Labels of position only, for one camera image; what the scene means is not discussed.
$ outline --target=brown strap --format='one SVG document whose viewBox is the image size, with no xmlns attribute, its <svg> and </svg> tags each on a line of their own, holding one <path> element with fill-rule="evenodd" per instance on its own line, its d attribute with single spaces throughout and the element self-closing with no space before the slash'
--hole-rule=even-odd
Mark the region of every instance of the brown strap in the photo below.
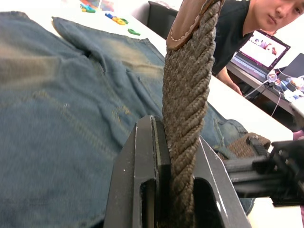
<svg viewBox="0 0 304 228">
<path fill-rule="evenodd" d="M 244 135 L 242 138 L 239 138 L 228 145 L 228 149 L 233 152 L 238 158 L 247 158 L 247 157 L 254 157 L 256 154 L 254 153 L 253 149 L 250 145 L 247 144 L 246 139 L 249 136 L 258 136 L 259 142 L 265 147 L 265 149 L 269 149 L 270 147 L 270 140 L 255 134 L 255 133 L 248 133 Z"/>
<path fill-rule="evenodd" d="M 184 0 L 167 37 L 168 49 L 178 50 L 187 43 L 191 39 L 193 32 L 199 27 L 200 20 L 206 10 L 217 1 Z M 223 3 L 224 1 L 221 1 L 218 13 Z"/>
<path fill-rule="evenodd" d="M 195 226 L 192 175 L 207 110 L 215 25 L 223 2 L 184 0 L 167 39 L 162 114 L 171 158 L 172 205 L 166 227 Z"/>
</svg>

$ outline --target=woven strap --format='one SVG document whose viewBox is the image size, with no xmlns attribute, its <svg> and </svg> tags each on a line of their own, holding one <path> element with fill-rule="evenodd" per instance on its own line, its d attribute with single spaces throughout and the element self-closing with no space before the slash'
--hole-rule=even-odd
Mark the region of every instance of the woven strap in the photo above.
<svg viewBox="0 0 304 228">
<path fill-rule="evenodd" d="M 243 137 L 236 139 L 231 144 L 229 144 L 226 148 L 232 152 L 237 158 L 248 158 L 248 157 L 254 157 L 257 156 L 253 148 L 248 145 L 246 142 L 247 138 L 250 136 L 258 136 L 258 140 L 261 143 L 261 145 L 268 150 L 270 147 L 270 140 L 255 134 L 255 133 L 247 133 Z M 230 159 L 229 157 L 226 157 L 223 153 L 220 153 L 219 150 L 215 149 L 218 152 L 218 156 L 221 158 L 221 160 Z"/>
<path fill-rule="evenodd" d="M 163 122 L 171 157 L 171 211 L 166 227 L 195 226 L 193 169 L 214 63 L 220 1 L 212 4 L 191 39 L 167 50 L 163 79 Z"/>
</svg>

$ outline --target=cable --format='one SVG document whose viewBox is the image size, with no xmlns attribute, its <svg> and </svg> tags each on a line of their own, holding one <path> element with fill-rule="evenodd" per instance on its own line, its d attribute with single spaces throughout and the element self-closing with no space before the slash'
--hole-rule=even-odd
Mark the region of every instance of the cable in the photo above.
<svg viewBox="0 0 304 228">
<path fill-rule="evenodd" d="M 267 90 L 269 87 L 270 87 L 270 85 L 267 85 L 261 93 L 255 95 L 253 98 L 250 99 L 250 101 L 253 102 L 257 97 L 259 97 L 261 94 L 263 94 L 265 92 L 265 90 Z"/>
<path fill-rule="evenodd" d="M 289 75 L 287 75 L 287 74 L 284 74 L 284 73 L 280 70 L 280 68 L 278 68 L 278 71 L 280 71 L 280 73 L 281 73 L 282 75 L 285 75 L 286 77 L 291 77 L 291 76 L 289 76 Z"/>
<path fill-rule="evenodd" d="M 276 111 L 276 108 L 277 108 L 277 106 L 279 105 L 280 100 L 281 100 L 281 93 L 280 93 L 280 91 L 278 91 L 278 90 L 276 90 L 276 91 L 279 93 L 279 100 L 278 100 L 278 102 L 276 103 L 275 109 L 274 109 L 274 111 L 272 112 L 271 117 L 274 115 L 274 113 L 275 113 L 275 111 Z"/>
<path fill-rule="evenodd" d="M 253 91 L 251 91 L 249 94 L 247 94 L 246 96 L 244 96 L 244 98 L 248 97 L 249 95 L 253 94 L 256 90 L 258 90 L 260 87 L 262 87 L 264 84 L 269 83 L 269 81 L 265 81 L 262 84 L 260 84 L 256 89 L 254 89 Z"/>
</svg>

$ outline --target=white table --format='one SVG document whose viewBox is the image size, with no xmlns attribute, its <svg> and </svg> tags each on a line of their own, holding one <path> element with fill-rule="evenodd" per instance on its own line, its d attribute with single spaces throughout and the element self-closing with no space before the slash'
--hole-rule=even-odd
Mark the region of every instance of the white table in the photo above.
<svg viewBox="0 0 304 228">
<path fill-rule="evenodd" d="M 227 70 L 229 70 L 231 73 L 233 73 L 239 79 L 241 79 L 243 82 L 247 83 L 248 85 L 250 85 L 253 88 L 258 88 L 262 84 L 259 80 L 257 80 L 256 78 L 254 78 L 253 76 L 248 74 L 246 71 L 244 71 L 243 69 L 239 68 L 238 66 L 236 66 L 235 64 L 233 64 L 231 62 L 229 62 L 227 64 Z M 269 100 L 273 101 L 274 103 L 277 104 L 279 102 L 279 106 L 281 108 L 285 109 L 290 114 L 293 114 L 292 109 L 290 107 L 290 103 L 288 101 L 286 101 L 284 99 L 280 99 L 280 101 L 279 101 L 279 93 L 273 93 L 268 89 L 263 91 L 264 89 L 265 89 L 265 87 L 261 86 L 260 88 L 257 89 L 257 91 L 263 92 L 263 95 L 265 97 L 267 97 Z"/>
<path fill-rule="evenodd" d="M 63 3 L 60 0 L 44 1 L 45 6 L 40 6 L 40 1 L 32 0 L 23 2 L 14 1 L 14 4 L 2 5 L 1 11 L 23 11 L 32 20 L 36 21 L 46 30 L 56 34 L 52 26 L 52 16 L 62 17 L 67 20 L 111 33 L 130 36 L 133 38 L 148 38 L 157 49 L 166 54 L 166 43 L 163 38 L 148 29 L 138 20 L 129 15 L 117 15 L 129 21 L 129 25 L 120 26 L 105 16 L 105 12 L 94 14 L 83 13 L 77 0 Z M 132 28 L 141 33 L 141 36 L 131 35 L 127 28 Z M 212 78 L 210 82 L 208 101 L 227 119 L 239 121 L 249 132 L 255 132 L 273 141 L 291 140 L 292 132 L 279 122 L 256 108 L 249 101 L 235 93 L 225 84 Z M 299 207 L 275 209 L 270 199 L 258 199 L 253 211 L 249 215 L 253 228 L 302 228 L 301 212 Z"/>
</svg>

